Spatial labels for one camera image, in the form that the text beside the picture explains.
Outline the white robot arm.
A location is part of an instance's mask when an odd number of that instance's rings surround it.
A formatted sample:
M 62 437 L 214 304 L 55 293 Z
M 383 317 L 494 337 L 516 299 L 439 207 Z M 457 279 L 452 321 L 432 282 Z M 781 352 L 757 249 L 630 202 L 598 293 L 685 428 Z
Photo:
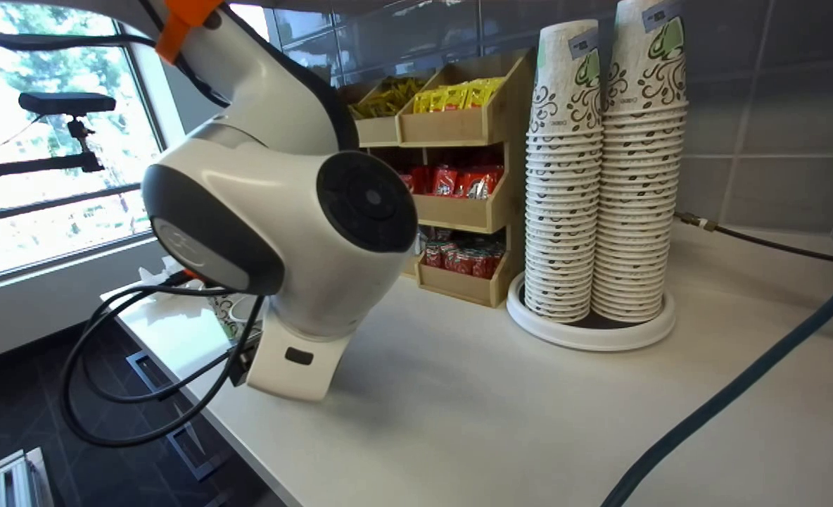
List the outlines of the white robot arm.
M 143 173 L 162 245 L 269 316 L 245 383 L 322 400 L 416 242 L 401 173 L 360 149 L 346 102 L 227 0 L 152 0 L 159 54 L 228 106 Z

